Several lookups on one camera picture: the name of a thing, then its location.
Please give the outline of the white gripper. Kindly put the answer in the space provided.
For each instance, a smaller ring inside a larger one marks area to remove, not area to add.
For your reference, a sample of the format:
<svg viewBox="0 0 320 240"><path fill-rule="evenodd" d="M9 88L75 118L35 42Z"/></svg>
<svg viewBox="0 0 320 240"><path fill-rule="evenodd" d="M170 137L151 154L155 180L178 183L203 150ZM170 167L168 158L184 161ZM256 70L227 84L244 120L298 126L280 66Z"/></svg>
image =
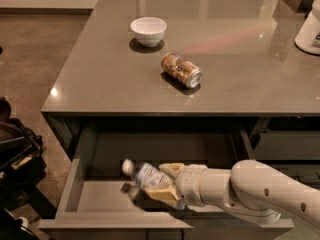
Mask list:
<svg viewBox="0 0 320 240"><path fill-rule="evenodd" d="M171 207L181 207L182 199L188 206L204 206L200 195L200 179L202 173L207 169L205 165L185 166L183 163L163 163L159 165L159 169L175 180L177 190L173 186L162 189L147 188L145 192L151 199L161 201Z"/></svg>

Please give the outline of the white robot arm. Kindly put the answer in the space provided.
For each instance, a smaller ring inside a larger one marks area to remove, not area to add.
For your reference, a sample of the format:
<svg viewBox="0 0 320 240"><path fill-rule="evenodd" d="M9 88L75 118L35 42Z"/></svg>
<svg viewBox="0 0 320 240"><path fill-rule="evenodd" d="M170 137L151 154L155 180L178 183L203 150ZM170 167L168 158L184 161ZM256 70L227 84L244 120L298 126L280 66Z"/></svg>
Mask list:
<svg viewBox="0 0 320 240"><path fill-rule="evenodd" d="M168 183L146 190L154 200L176 205L216 206L254 224L270 224L287 215L314 232L320 231L320 191L293 180L256 160L231 169L166 163L159 166Z"/></svg>

